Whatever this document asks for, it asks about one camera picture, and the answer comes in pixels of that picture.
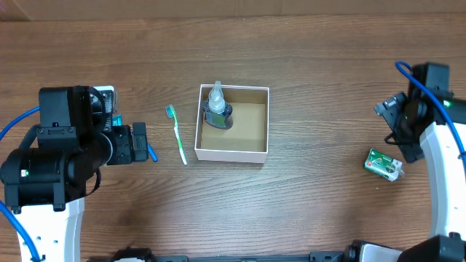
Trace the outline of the green Dettol soap packet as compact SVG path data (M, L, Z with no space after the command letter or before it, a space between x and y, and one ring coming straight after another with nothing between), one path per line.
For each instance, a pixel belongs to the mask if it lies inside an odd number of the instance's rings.
M404 176L401 161L382 154L374 148L369 150L363 168L392 182Z

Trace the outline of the green white toothbrush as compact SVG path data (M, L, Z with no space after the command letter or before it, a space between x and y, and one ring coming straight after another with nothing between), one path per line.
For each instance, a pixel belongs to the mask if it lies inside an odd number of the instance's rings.
M178 117L177 117L177 114L175 112L175 108L174 108L174 106L172 104L170 104L165 108L165 110L166 110L167 117L169 119L173 119L173 121L174 121L173 130L174 130L175 137L176 137L176 140L177 140L179 154L180 154L182 163L186 166L187 165L186 155L184 153L183 145L182 145L182 142L181 142L181 136L180 136L179 128L178 128Z

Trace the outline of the purple soap pump bottle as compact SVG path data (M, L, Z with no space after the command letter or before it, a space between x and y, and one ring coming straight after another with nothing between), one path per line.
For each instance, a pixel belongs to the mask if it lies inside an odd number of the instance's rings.
M233 125L233 108L224 98L221 82L216 81L203 104L205 121L212 127L228 130Z

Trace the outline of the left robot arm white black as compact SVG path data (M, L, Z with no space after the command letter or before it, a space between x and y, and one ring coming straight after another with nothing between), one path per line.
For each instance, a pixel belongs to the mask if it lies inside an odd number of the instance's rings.
M40 122L1 165L1 212L18 235L23 261L80 261L87 182L102 180L101 167L145 162L146 125L113 123L112 86L44 87Z

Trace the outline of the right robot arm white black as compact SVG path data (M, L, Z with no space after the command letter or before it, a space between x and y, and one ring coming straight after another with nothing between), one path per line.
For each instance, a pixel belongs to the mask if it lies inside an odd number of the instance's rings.
M397 146L408 163L424 159L430 183L431 228L427 240L393 255L363 245L359 261L465 260L465 101L449 91L449 67L438 63L395 67L409 82L375 106L391 129L385 143Z

